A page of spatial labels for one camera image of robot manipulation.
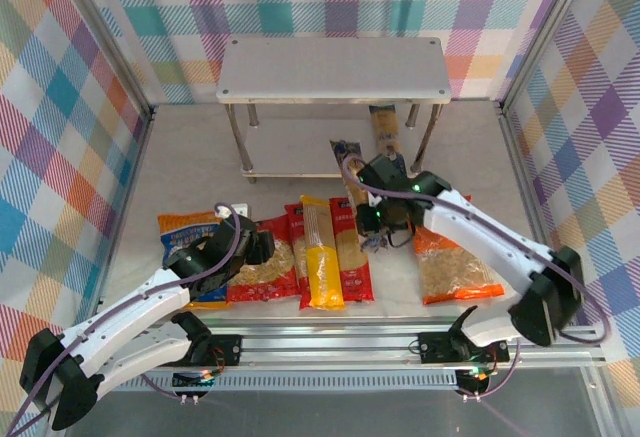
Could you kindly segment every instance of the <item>orange pasta package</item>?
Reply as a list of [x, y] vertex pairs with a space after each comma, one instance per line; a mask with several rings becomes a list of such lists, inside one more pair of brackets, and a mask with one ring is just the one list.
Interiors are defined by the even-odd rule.
[[491, 278], [491, 269], [446, 237], [418, 227], [413, 246], [418, 257], [424, 305], [504, 295], [502, 285]]
[[304, 216], [302, 204], [284, 206], [289, 221], [289, 237], [293, 247], [296, 276], [300, 290], [300, 310], [309, 307], [311, 289], [309, 289], [309, 274], [307, 273], [307, 245], [304, 241]]
[[256, 222], [258, 230], [273, 234], [275, 251], [262, 265], [243, 265], [227, 284], [229, 302], [271, 300], [298, 295], [298, 282], [286, 215]]
[[360, 250], [356, 221], [347, 197], [329, 199], [333, 235], [336, 239], [340, 283], [345, 302], [373, 299], [373, 286], [367, 255]]
[[303, 195], [300, 201], [311, 290], [309, 304], [315, 309], [343, 310], [344, 298], [329, 202], [306, 195]]

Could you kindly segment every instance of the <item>spaghetti package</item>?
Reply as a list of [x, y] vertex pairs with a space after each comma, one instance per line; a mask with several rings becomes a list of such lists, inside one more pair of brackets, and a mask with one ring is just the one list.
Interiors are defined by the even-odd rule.
[[489, 267], [446, 237], [418, 227], [413, 245], [423, 304], [504, 295], [502, 285], [491, 278]]
[[367, 255], [360, 250], [356, 221], [345, 197], [329, 199], [333, 235], [336, 239], [342, 296], [345, 302], [373, 299]]
[[289, 237], [293, 246], [298, 289], [300, 291], [300, 310], [309, 307], [311, 289], [309, 289], [309, 274], [307, 273], [307, 245], [304, 241], [304, 217], [302, 204], [284, 206], [289, 221]]
[[289, 219], [283, 215], [256, 222], [256, 225], [258, 230], [271, 231], [275, 252], [262, 265], [242, 266], [240, 272], [227, 284], [229, 302], [270, 300], [299, 294], [289, 236]]
[[316, 309], [343, 310], [344, 299], [329, 202], [306, 195], [300, 200], [307, 246], [310, 305]]
[[[216, 213], [201, 212], [197, 214], [162, 214], [158, 216], [160, 226], [160, 241], [164, 246], [162, 260], [182, 247], [191, 245], [194, 241], [213, 235], [221, 219]], [[187, 308], [191, 309], [219, 309], [227, 307], [227, 287], [209, 292], [197, 301], [191, 302]]]
[[[355, 154], [359, 157], [362, 157], [362, 150], [360, 149], [359, 142], [347, 142], [345, 140], [337, 140], [330, 141], [331, 142], [331, 150], [333, 150], [333, 155], [336, 157], [336, 161], [340, 166], [340, 171], [342, 172], [342, 162], [344, 159], [350, 155]], [[349, 164], [349, 170], [354, 176], [357, 176], [358, 172], [364, 167], [362, 162], [351, 162]], [[355, 209], [360, 204], [368, 204], [369, 196], [367, 191], [361, 189], [356, 184], [342, 177], [345, 187], [347, 188], [347, 195], [349, 196], [349, 202], [351, 203], [351, 207]]]

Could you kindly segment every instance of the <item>black bracket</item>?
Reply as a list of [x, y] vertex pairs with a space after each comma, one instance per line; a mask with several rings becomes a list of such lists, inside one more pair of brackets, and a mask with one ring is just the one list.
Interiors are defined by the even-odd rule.
[[469, 363], [472, 365], [493, 364], [496, 360], [509, 362], [509, 349], [504, 341], [494, 342], [487, 347], [466, 344], [468, 357], [456, 349], [455, 340], [449, 332], [422, 332], [418, 334], [420, 362], [423, 364]]
[[172, 317], [174, 324], [180, 325], [191, 341], [187, 354], [180, 360], [170, 362], [172, 367], [235, 367], [240, 363], [242, 336], [236, 334], [212, 335], [209, 328], [191, 312], [183, 312]]
[[462, 332], [462, 323], [477, 308], [474, 305], [465, 310], [447, 332], [419, 333], [420, 361], [423, 364], [469, 363], [474, 366], [509, 362], [509, 349], [504, 340], [477, 347]]

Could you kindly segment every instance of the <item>cable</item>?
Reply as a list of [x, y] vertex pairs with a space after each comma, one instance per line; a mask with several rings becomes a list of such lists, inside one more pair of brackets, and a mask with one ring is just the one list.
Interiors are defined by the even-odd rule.
[[465, 217], [468, 216], [469, 218], [473, 218], [476, 222], [478, 222], [485, 229], [489, 230], [491, 233], [493, 233], [494, 235], [500, 237], [501, 239], [504, 239], [509, 244], [513, 245], [516, 249], [520, 250], [521, 252], [524, 252], [527, 256], [530, 256], [531, 258], [533, 258], [533, 259], [537, 260], [538, 262], [544, 264], [546, 267], [550, 268], [551, 270], [553, 270], [554, 272], [559, 274], [563, 279], [568, 281], [573, 287], [578, 289], [578, 291], [585, 296], [585, 298], [591, 303], [591, 305], [593, 305], [593, 307], [595, 308], [596, 312], [600, 316], [600, 319], [602, 320], [602, 325], [604, 327], [604, 332], [603, 332], [602, 336], [597, 337], [595, 339], [583, 339], [581, 337], [574, 337], [574, 336], [565, 334], [564, 332], [559, 332], [559, 334], [562, 337], [564, 337], [565, 339], [571, 340], [573, 342], [579, 342], [581, 344], [588, 344], [588, 345], [599, 345], [599, 344], [601, 344], [602, 342], [604, 342], [605, 340], [607, 340], [609, 338], [609, 335], [611, 334], [611, 323], [609, 322], [609, 318], [608, 318], [607, 314], [605, 313], [604, 309], [598, 303], [596, 298], [587, 290], [587, 288], [584, 285], [582, 285], [580, 282], [578, 282], [578, 280], [576, 280], [576, 278], [573, 277], [569, 272], [565, 271], [560, 266], [556, 265], [555, 263], [553, 263], [552, 261], [550, 261], [546, 257], [538, 254], [537, 252], [532, 251], [527, 245], [525, 245], [524, 243], [520, 242], [520, 240], [513, 238], [511, 235], [509, 235], [508, 233], [504, 232], [502, 229], [500, 229], [499, 227], [495, 226], [494, 224], [492, 224], [488, 220], [486, 220], [486, 219], [484, 219], [484, 218], [482, 218], [482, 217], [480, 217], [478, 215], [475, 215], [475, 214], [474, 215], [468, 215], [468, 213], [465, 210], [465, 208], [460, 206], [460, 205], [454, 204], [452, 202], [448, 202], [448, 201], [443, 200], [443, 199], [439, 199], [438, 197], [433, 197], [431, 195], [417, 194], [417, 193], [412, 193], [412, 192], [396, 192], [396, 191], [392, 191], [392, 190], [377, 189], [375, 187], [371, 187], [370, 185], [364, 184], [363, 182], [360, 182], [360, 180], [358, 178], [356, 178], [351, 173], [351, 171], [349, 169], [349, 164], [351, 164], [351, 162], [360, 162], [360, 163], [363, 163], [363, 164], [366, 164], [366, 162], [364, 160], [362, 160], [362, 158], [360, 158], [359, 156], [357, 156], [355, 154], [348, 155], [342, 161], [342, 169], [341, 170], [342, 170], [343, 177], [345, 179], [347, 179], [347, 180], [350, 180], [351, 182], [353, 182], [355, 185], [357, 185], [361, 189], [364, 189], [364, 190], [366, 190], [366, 191], [368, 191], [368, 192], [370, 192], [370, 193], [372, 193], [374, 195], [380, 195], [380, 196], [383, 196], [383, 197], [392, 197], [392, 198], [395, 198], [395, 199], [403, 199], [403, 200], [424, 200], [426, 202], [432, 202], [434, 204], [441, 205], [442, 207], [447, 208], [449, 210], [453, 210], [454, 212], [458, 213], [459, 215], [463, 215]]
[[[520, 360], [520, 340], [516, 340], [516, 354], [513, 356], [513, 362], [511, 363], [511, 367], [509, 367], [509, 370], [507, 371], [507, 375], [504, 376], [504, 379], [502, 379], [498, 385], [496, 385], [491, 390], [487, 390], [484, 394], [481, 394], [480, 397], [489, 397], [490, 395], [495, 394], [502, 387], [504, 387], [506, 383], [509, 381], [509, 379], [511, 378], [511, 376], [513, 375], [513, 373], [516, 371], [516, 366], [518, 365], [519, 360]], [[464, 390], [462, 390], [462, 392], [465, 392], [467, 395], [472, 397], [476, 396], [471, 392], [466, 392]]]
[[164, 395], [165, 397], [169, 397], [170, 399], [174, 399], [174, 400], [182, 400], [181, 397], [178, 397], [176, 394], [174, 394], [173, 392], [169, 392], [167, 390], [164, 390], [160, 387], [158, 387], [155, 382], [153, 380], [151, 380], [146, 374], [140, 374], [140, 377], [142, 377], [142, 380], [144, 380], [144, 383], [147, 384], [149, 387], [151, 387], [153, 390], [155, 390], [156, 392]]
[[416, 340], [412, 340], [411, 342], [409, 342], [409, 345], [407, 346], [407, 350], [408, 350], [409, 352], [411, 352], [412, 354], [414, 354], [414, 355], [422, 355], [422, 354], [421, 354], [421, 352], [420, 352], [420, 348], [418, 348], [418, 350], [417, 350], [417, 351], [416, 351], [416, 348], [415, 348], [415, 347], [414, 347], [414, 348], [411, 348], [411, 346], [412, 346], [413, 344], [417, 343], [417, 342], [418, 342], [418, 339], [416, 339]]
[[[165, 284], [160, 284], [160, 285], [157, 285], [156, 287], [154, 287], [152, 289], [149, 289], [147, 291], [147, 293], [146, 293], [147, 298], [150, 295], [157, 294], [158, 292], [162, 292], [163, 290], [169, 289], [171, 287], [182, 286], [184, 284], [190, 284], [190, 283], [196, 282], [198, 280], [204, 279], [204, 278], [210, 276], [211, 274], [217, 272], [218, 270], [220, 270], [233, 257], [233, 255], [235, 254], [235, 252], [236, 252], [236, 250], [238, 248], [238, 244], [240, 243], [240, 218], [238, 217], [238, 214], [235, 211], [235, 209], [233, 207], [231, 207], [230, 205], [222, 203], [222, 202], [219, 202], [219, 203], [217, 203], [215, 205], [214, 208], [215, 208], [216, 211], [218, 211], [219, 207], [225, 207], [226, 209], [228, 209], [231, 212], [231, 215], [233, 216], [233, 224], [235, 226], [235, 232], [234, 232], [234, 235], [233, 235], [233, 241], [231, 242], [231, 247], [229, 248], [229, 251], [227, 252], [227, 254], [222, 258], [222, 260], [220, 260], [220, 262], [218, 262], [216, 265], [214, 265], [210, 269], [205, 270], [204, 272], [200, 272], [199, 274], [193, 275], [193, 276], [188, 277], [186, 279], [180, 279], [180, 280], [176, 280], [176, 281], [173, 281], [173, 282], [167, 282]], [[102, 324], [104, 324], [104, 322], [109, 320], [111, 317], [113, 317], [114, 315], [120, 313], [124, 309], [130, 307], [131, 305], [133, 305], [133, 304], [135, 304], [138, 301], [143, 300], [143, 299], [145, 299], [143, 294], [136, 294], [133, 297], [131, 297], [130, 299], [125, 300], [124, 302], [121, 302], [120, 304], [116, 305], [112, 309], [109, 309], [109, 310], [105, 311], [102, 314], [98, 314], [96, 316], [96, 319], [94, 320], [94, 322], [91, 325], [89, 325], [89, 327], [87, 327], [85, 329], [84, 334], [86, 334], [86, 335], [91, 334], [98, 327], [100, 327]], [[49, 367], [47, 367], [47, 369], [44, 371], [42, 376], [37, 380], [37, 382], [33, 386], [33, 389], [31, 389], [31, 392], [29, 392], [29, 395], [27, 396], [25, 401], [20, 406], [20, 409], [18, 410], [18, 412], [16, 412], [15, 416], [13, 417], [13, 420], [11, 421], [11, 424], [9, 424], [9, 428], [7, 430], [6, 437], [16, 437], [17, 435], [21, 434], [22, 432], [27, 430], [29, 427], [31, 427], [36, 422], [36, 419], [39, 420], [40, 418], [42, 418], [41, 415], [43, 415], [43, 413], [39, 414], [37, 417], [34, 417], [32, 420], [27, 422], [27, 424], [23, 425], [20, 429], [18, 429], [18, 431], [14, 432], [14, 429], [18, 425], [18, 422], [20, 422], [20, 419], [22, 419], [22, 417], [26, 413], [27, 408], [29, 407], [29, 405], [31, 405], [31, 403], [35, 399], [35, 396], [38, 394], [38, 392], [40, 392], [40, 389], [42, 388], [44, 383], [47, 381], [49, 376], [53, 373], [54, 369], [56, 369], [58, 367], [58, 365], [68, 355], [70, 355], [71, 352], [73, 352], [75, 350], [75, 348], [78, 347], [78, 345], [80, 345], [81, 342], [82, 342], [82, 337], [80, 337], [80, 336], [76, 337], [60, 353], [60, 355], [58, 355], [58, 357], [56, 357], [53, 360], [51, 365], [49, 365]]]
[[409, 227], [411, 228], [411, 235], [409, 236], [409, 238], [407, 240], [405, 240], [404, 242], [402, 242], [401, 244], [394, 244], [393, 240], [391, 240], [391, 231], [387, 232], [387, 240], [389, 241], [389, 245], [394, 248], [394, 249], [399, 249], [400, 247], [404, 247], [405, 245], [407, 245], [409, 242], [411, 242], [413, 240], [413, 238], [416, 235], [416, 227], [415, 225], [413, 225], [413, 223], [408, 222]]

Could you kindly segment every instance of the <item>plaid wall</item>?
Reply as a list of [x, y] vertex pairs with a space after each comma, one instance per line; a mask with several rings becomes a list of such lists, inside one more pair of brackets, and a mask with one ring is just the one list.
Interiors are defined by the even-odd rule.
[[71, 0], [0, 0], [2, 435], [29, 338], [87, 317], [142, 129]]
[[[214, 100], [224, 44], [257, 36], [436, 36], [453, 95], [498, 93], [515, 73], [551, 0], [119, 0], [151, 61], [157, 102]], [[96, 0], [123, 52], [139, 63], [105, 0]]]
[[553, 242], [580, 252], [611, 316], [606, 355], [640, 432], [640, 0], [575, 0], [515, 111]]

